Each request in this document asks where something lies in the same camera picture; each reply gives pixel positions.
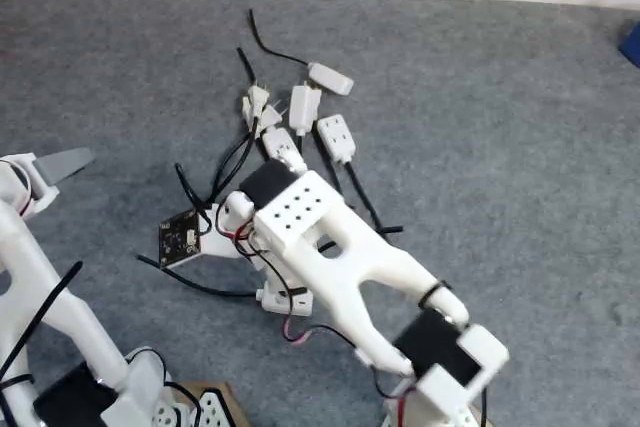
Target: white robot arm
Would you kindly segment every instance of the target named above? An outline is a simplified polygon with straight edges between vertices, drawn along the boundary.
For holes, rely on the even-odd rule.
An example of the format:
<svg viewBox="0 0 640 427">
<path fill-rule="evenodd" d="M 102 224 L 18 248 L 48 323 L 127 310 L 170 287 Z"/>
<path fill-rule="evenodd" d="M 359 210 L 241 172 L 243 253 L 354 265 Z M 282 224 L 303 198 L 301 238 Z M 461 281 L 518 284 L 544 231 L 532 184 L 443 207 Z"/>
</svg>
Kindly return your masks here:
<svg viewBox="0 0 640 427">
<path fill-rule="evenodd" d="M 202 237 L 202 253 L 232 257 L 225 235 L 235 233 L 236 243 L 260 254 L 251 257 L 257 268 L 269 261 L 281 273 L 267 276 L 258 299 L 268 290 L 280 295 L 284 309 L 270 304 L 268 310 L 289 313 L 280 277 L 308 288 L 363 363 L 413 378 L 406 418 L 414 422 L 406 425 L 435 426 L 446 419 L 463 425 L 469 404 L 508 360 L 507 349 L 484 327 L 470 325 L 467 309 L 446 284 L 383 240 L 327 182 L 307 171 L 297 154 L 281 160 L 259 168 L 212 212 L 219 214 L 218 232 Z M 240 240 L 237 233 L 247 230 L 246 240 Z M 321 237 L 333 240 L 340 255 L 320 253 Z M 359 290 L 367 280 L 405 292 L 424 309 L 394 343 L 369 317 Z"/>
<path fill-rule="evenodd" d="M 34 409 L 37 392 L 29 382 L 12 382 L 29 373 L 26 348 L 10 364 L 7 357 L 36 311 L 60 283 L 60 277 L 25 219 L 44 210 L 58 195 L 58 189 L 48 181 L 75 172 L 91 156 L 82 150 L 61 153 L 48 161 L 36 159 L 33 154 L 0 160 L 0 273 L 6 270 L 10 276 L 8 290 L 0 295 L 0 369 L 4 371 L 0 375 L 0 383 L 4 384 L 0 400 L 4 401 L 2 410 L 11 417 L 4 419 L 9 427 L 41 427 L 42 419 Z M 152 425 L 164 388 L 164 367 L 152 352 L 127 362 L 90 307 L 68 289 L 55 299 L 43 321 L 70 337 L 86 359 L 95 384 L 114 392 L 117 399 L 99 412 L 107 426 Z M 79 397 L 77 405 L 83 403 Z"/>
</svg>

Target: black wire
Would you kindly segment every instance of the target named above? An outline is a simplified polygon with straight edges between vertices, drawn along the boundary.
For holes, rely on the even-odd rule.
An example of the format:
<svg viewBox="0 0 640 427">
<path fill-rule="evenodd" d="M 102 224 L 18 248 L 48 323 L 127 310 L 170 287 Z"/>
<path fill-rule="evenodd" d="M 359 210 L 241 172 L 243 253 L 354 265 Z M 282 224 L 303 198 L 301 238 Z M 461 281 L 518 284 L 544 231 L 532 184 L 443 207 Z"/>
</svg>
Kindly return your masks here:
<svg viewBox="0 0 640 427">
<path fill-rule="evenodd" d="M 322 159 L 322 163 L 324 164 L 327 172 L 329 173 L 329 177 L 331 179 L 331 183 L 333 187 L 342 194 L 342 185 L 340 185 L 340 179 L 338 179 L 338 173 L 336 172 L 335 167 L 333 166 L 333 162 L 331 161 L 331 156 L 329 152 L 327 152 L 327 148 L 322 142 L 322 137 L 320 137 L 320 132 L 318 132 L 318 121 L 313 122 L 313 128 L 311 129 L 311 135 L 313 136 L 313 141 L 316 144 L 316 149 L 318 149 L 318 153 L 320 154 L 320 158 Z"/>
<path fill-rule="evenodd" d="M 251 136 L 251 132 L 245 132 L 242 137 L 240 137 L 235 144 L 233 144 L 227 151 L 225 152 L 224 157 L 220 161 L 218 165 L 218 169 L 216 170 L 216 175 L 213 180 L 213 189 L 211 191 L 211 195 L 207 199 L 207 203 L 213 204 L 216 201 L 216 197 L 219 193 L 219 186 L 222 182 L 222 176 L 224 175 L 224 169 L 227 167 L 227 164 L 232 159 L 232 157 L 242 148 L 244 144 L 249 141 L 249 137 Z"/>
<path fill-rule="evenodd" d="M 383 227 L 382 229 L 380 229 L 379 231 L 376 230 L 376 232 L 378 232 L 380 235 L 382 234 L 399 234 L 404 232 L 404 227 L 402 225 L 394 225 L 393 227 Z M 318 252 L 322 253 L 326 250 L 331 249 L 332 247 L 335 247 L 337 244 L 335 243 L 335 241 L 331 240 L 329 242 L 327 242 L 326 244 L 322 244 L 320 247 L 318 247 Z"/>
<path fill-rule="evenodd" d="M 214 190 L 213 192 L 211 192 L 211 196 L 209 197 L 209 199 L 207 199 L 207 202 L 210 202 L 210 203 L 215 202 L 215 199 L 218 197 L 218 195 L 220 195 L 224 191 L 224 189 L 231 183 L 233 178 L 236 176 L 236 174 L 240 171 L 240 169 L 246 162 L 247 157 L 249 157 L 249 153 L 251 152 L 251 148 L 253 147 L 256 141 L 256 132 L 258 131 L 259 122 L 260 122 L 260 119 L 258 117 L 253 119 L 253 125 L 251 126 L 249 140 L 247 141 L 244 151 L 242 152 L 242 156 L 240 157 L 240 160 L 238 160 L 238 163 L 233 167 L 233 169 L 231 169 L 231 172 L 229 172 L 229 175 L 227 175 L 219 185 L 217 186 L 214 185 Z"/>
<path fill-rule="evenodd" d="M 137 254 L 136 259 L 138 259 L 140 262 L 144 262 L 147 265 L 155 267 L 160 272 L 168 275 L 169 277 L 172 277 L 173 279 L 177 280 L 181 284 L 184 284 L 187 287 L 191 287 L 192 289 L 195 289 L 199 292 L 203 292 L 205 294 L 215 295 L 218 297 L 254 297 L 255 298 L 256 296 L 255 290 L 218 290 L 218 289 L 213 289 L 211 287 L 206 287 L 204 285 L 200 285 L 194 282 L 193 280 L 189 280 L 186 277 L 183 277 L 180 274 L 177 274 L 171 269 L 161 267 L 160 264 L 158 264 L 158 262 L 156 262 L 155 260 L 152 260 L 149 257 L 146 257 L 141 254 Z"/>
<path fill-rule="evenodd" d="M 182 395 L 184 395 L 187 399 L 189 399 L 189 401 L 196 408 L 196 418 L 195 418 L 195 422 L 193 423 L 193 425 L 194 425 L 194 427 L 200 427 L 200 417 L 202 417 L 202 406 L 200 405 L 200 402 L 198 402 L 198 399 L 196 399 L 196 397 L 191 392 L 189 392 L 187 389 L 185 389 L 180 384 L 176 384 L 175 382 L 165 382 L 164 385 L 166 387 L 171 388 L 171 389 L 177 390 Z"/>
<path fill-rule="evenodd" d="M 262 39 L 260 38 L 260 33 L 258 32 L 258 26 L 256 25 L 256 18 L 253 15 L 253 9 L 249 9 L 249 24 L 251 25 L 251 32 L 253 32 L 253 36 L 255 37 L 256 42 L 258 43 L 260 48 L 264 50 L 266 53 L 275 55 L 276 57 L 281 57 L 283 59 L 292 60 L 293 62 L 298 62 L 299 64 L 302 64 L 302 65 L 309 64 L 309 62 L 305 62 L 304 60 L 299 59 L 298 57 L 293 57 L 292 55 L 283 54 L 282 52 L 276 52 L 275 50 L 271 50 L 269 47 L 264 45 L 264 42 L 262 42 Z"/>
<path fill-rule="evenodd" d="M 143 347 L 142 349 L 136 351 L 136 353 L 133 354 L 130 359 L 127 359 L 127 363 L 130 364 L 131 362 L 133 362 L 133 359 L 135 359 L 138 355 L 142 354 L 143 352 L 151 352 L 153 354 L 156 354 L 158 359 L 160 359 L 160 363 L 162 364 L 162 372 L 163 372 L 162 382 L 165 382 L 167 380 L 167 362 L 164 360 L 164 357 L 162 356 L 162 354 L 158 352 L 156 349 L 153 349 L 151 347 Z"/>
<path fill-rule="evenodd" d="M 249 59 L 247 58 L 247 54 L 244 53 L 244 50 L 242 50 L 241 47 L 238 47 L 236 50 L 238 51 L 238 55 L 240 56 L 242 65 L 244 65 L 244 68 L 247 71 L 247 75 L 249 76 L 249 80 L 251 81 L 251 84 L 252 85 L 255 84 L 257 80 L 256 72 L 255 70 L 253 70 L 251 62 L 249 62 Z"/>
<path fill-rule="evenodd" d="M 27 325 L 27 328 L 18 339 L 18 342 L 16 342 L 16 345 L 7 356 L 7 359 L 2 364 L 2 367 L 0 367 L 0 379 L 2 379 L 6 375 L 9 367 L 11 367 L 11 364 L 13 364 L 13 362 L 16 360 L 16 357 L 18 357 L 18 354 L 20 354 L 20 351 L 24 348 L 24 346 L 27 345 L 27 342 L 35 332 L 38 325 L 40 325 L 40 322 L 42 322 L 44 316 L 47 315 L 47 312 L 49 311 L 55 300 L 67 287 L 67 285 L 69 285 L 69 282 L 71 282 L 73 278 L 78 274 L 78 272 L 80 272 L 80 269 L 82 269 L 82 265 L 82 262 L 76 262 L 75 264 L 73 264 L 73 267 L 69 269 L 69 272 L 67 272 L 64 277 L 62 277 L 58 285 L 56 285 L 49 293 L 47 298 L 44 300 L 36 314 Z"/>
<path fill-rule="evenodd" d="M 80 269 L 82 269 L 82 265 L 83 265 L 82 262 L 76 262 L 75 264 L 73 264 L 73 267 L 69 269 L 69 272 L 67 272 L 64 275 L 64 277 L 62 277 L 58 285 L 56 285 L 53 288 L 53 290 L 49 293 L 47 298 L 44 300 L 44 302 L 42 303 L 42 305 L 40 306 L 36 314 L 33 316 L 29 324 L 27 324 L 27 327 L 25 328 L 24 332 L 18 339 L 18 342 L 16 342 L 16 345 L 13 347 L 11 352 L 9 352 L 9 355 L 7 356 L 2 366 L 0 367 L 0 380 L 4 378 L 7 371 L 11 367 L 11 364 L 13 364 L 13 362 L 16 360 L 16 358 L 18 357 L 22 349 L 27 345 L 27 342 L 29 342 L 29 339 L 35 332 L 38 325 L 40 325 L 40 323 L 42 322 L 42 319 L 44 319 L 44 316 L 47 315 L 47 312 L 49 311 L 53 303 L 56 301 L 58 296 L 64 291 L 64 289 L 67 287 L 67 285 L 69 285 L 69 283 L 78 274 L 78 272 L 80 272 Z M 2 409 L 5 422 L 8 424 L 8 426 L 18 427 L 18 424 L 16 423 L 15 418 L 13 417 L 13 413 L 11 412 L 9 404 L 4 398 L 4 395 L 2 395 L 2 392 L 0 392 L 0 408 Z"/>
<path fill-rule="evenodd" d="M 22 374 L 16 377 L 12 377 L 9 380 L 5 380 L 4 382 L 0 382 L 0 391 L 8 389 L 9 387 L 13 387 L 14 385 L 21 384 L 23 382 L 29 382 L 33 384 L 36 380 L 33 378 L 31 374 Z"/>
<path fill-rule="evenodd" d="M 384 226 L 382 225 L 382 221 L 378 216 L 378 212 L 376 211 L 376 208 L 373 206 L 373 204 L 371 203 L 371 200 L 367 196 L 367 193 L 365 192 L 364 187 L 360 183 L 360 179 L 358 179 L 356 171 L 353 168 L 353 164 L 351 164 L 351 162 L 346 162 L 344 164 L 344 167 L 347 170 L 347 174 L 349 174 L 349 177 L 351 178 L 351 183 L 353 184 L 353 187 L 356 189 L 356 192 L 358 192 L 358 196 L 362 200 L 362 203 L 364 204 L 364 206 L 369 211 L 369 214 L 371 215 L 371 220 L 373 220 L 373 225 L 376 227 L 377 231 L 382 231 L 384 229 Z M 387 240 L 386 234 L 380 234 L 380 235 L 382 236 L 383 239 Z"/>
<path fill-rule="evenodd" d="M 11 407 L 9 407 L 9 403 L 7 399 L 4 398 L 4 395 L 0 391 L 0 412 L 2 412 L 2 416 L 4 417 L 4 421 L 7 424 L 7 427 L 18 427 L 18 422 L 16 422 L 16 418 L 13 416 L 13 412 L 11 412 Z"/>
<path fill-rule="evenodd" d="M 195 190 L 193 190 L 193 187 L 191 187 L 191 184 L 187 180 L 187 176 L 184 173 L 182 165 L 176 162 L 174 164 L 174 168 L 176 169 L 176 174 L 178 174 L 178 180 L 180 180 L 182 190 L 184 190 L 184 193 L 191 202 L 191 205 L 193 205 L 193 208 L 196 209 L 198 215 L 200 215 L 200 217 L 202 217 L 207 223 L 207 230 L 200 233 L 208 234 L 213 228 L 213 223 L 211 222 L 211 218 L 207 215 L 207 204 L 202 201 L 198 194 L 196 194 Z"/>
<path fill-rule="evenodd" d="M 480 427 L 487 427 L 487 389 L 482 391 L 482 412 L 480 414 Z"/>
<path fill-rule="evenodd" d="M 371 366 L 371 372 L 373 372 L 373 383 L 376 387 L 376 391 L 378 392 L 378 394 L 380 394 L 380 397 L 384 397 L 385 399 L 390 399 L 390 400 L 395 400 L 395 399 L 401 399 L 403 397 L 406 397 L 406 395 L 412 391 L 415 387 L 411 386 L 408 389 L 406 389 L 405 391 L 397 394 L 397 395 L 393 395 L 393 394 L 388 394 L 384 391 L 384 389 L 380 386 L 380 371 L 378 369 L 376 369 L 376 367 L 374 365 Z"/>
</svg>

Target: blue object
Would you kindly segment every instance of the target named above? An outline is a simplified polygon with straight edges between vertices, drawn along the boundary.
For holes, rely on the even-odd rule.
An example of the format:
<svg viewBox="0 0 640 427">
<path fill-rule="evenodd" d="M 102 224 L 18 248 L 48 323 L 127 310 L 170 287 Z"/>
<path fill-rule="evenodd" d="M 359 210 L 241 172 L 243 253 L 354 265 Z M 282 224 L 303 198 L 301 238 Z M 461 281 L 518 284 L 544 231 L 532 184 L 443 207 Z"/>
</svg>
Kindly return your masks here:
<svg viewBox="0 0 640 427">
<path fill-rule="evenodd" d="M 620 52 L 633 63 L 636 67 L 640 67 L 640 24 L 635 28 L 620 45 Z"/>
</svg>

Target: white connector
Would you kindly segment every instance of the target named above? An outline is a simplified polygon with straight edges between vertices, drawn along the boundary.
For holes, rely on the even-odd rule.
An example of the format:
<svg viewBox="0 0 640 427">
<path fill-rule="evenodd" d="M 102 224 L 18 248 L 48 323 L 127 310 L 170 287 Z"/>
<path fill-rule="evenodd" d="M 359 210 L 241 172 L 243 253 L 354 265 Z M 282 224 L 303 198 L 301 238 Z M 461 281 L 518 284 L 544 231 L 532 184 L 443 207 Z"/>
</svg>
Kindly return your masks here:
<svg viewBox="0 0 640 427">
<path fill-rule="evenodd" d="M 296 85 L 291 91 L 289 127 L 297 136 L 301 137 L 311 132 L 313 122 L 318 119 L 321 95 L 320 89 L 313 89 L 307 84 Z"/>
<path fill-rule="evenodd" d="M 349 95 L 353 87 L 353 80 L 342 75 L 326 65 L 311 62 L 308 65 L 309 78 L 316 84 L 323 86 L 339 95 Z"/>
<path fill-rule="evenodd" d="M 249 87 L 247 95 L 253 107 L 253 117 L 260 117 L 262 109 L 264 109 L 265 105 L 267 105 L 267 100 L 269 100 L 269 92 L 257 85 L 252 85 Z"/>
<path fill-rule="evenodd" d="M 268 129 L 262 136 L 264 148 L 272 159 L 282 157 L 287 151 L 296 151 L 296 144 L 287 129 L 278 127 L 277 129 Z"/>
<path fill-rule="evenodd" d="M 247 128 L 251 130 L 253 127 L 253 106 L 249 97 L 242 98 L 242 117 L 247 124 Z M 258 130 L 256 130 L 256 139 L 260 137 L 263 130 L 267 130 L 280 122 L 282 122 L 282 115 L 271 105 L 267 105 L 262 109 L 262 114 L 259 116 Z"/>
<path fill-rule="evenodd" d="M 320 119 L 318 132 L 334 162 L 342 164 L 351 162 L 356 153 L 356 144 L 342 115 L 337 114 Z"/>
</svg>

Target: circuit board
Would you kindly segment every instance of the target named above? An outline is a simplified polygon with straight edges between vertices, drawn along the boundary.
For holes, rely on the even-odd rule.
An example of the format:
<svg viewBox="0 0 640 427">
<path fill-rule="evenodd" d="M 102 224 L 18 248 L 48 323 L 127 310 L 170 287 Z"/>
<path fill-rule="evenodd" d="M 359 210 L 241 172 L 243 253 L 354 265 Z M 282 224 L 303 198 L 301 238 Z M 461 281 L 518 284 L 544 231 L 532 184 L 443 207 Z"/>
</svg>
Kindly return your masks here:
<svg viewBox="0 0 640 427">
<path fill-rule="evenodd" d="M 160 266 L 170 267 L 200 255 L 200 227 L 195 210 L 183 212 L 160 224 Z"/>
</svg>

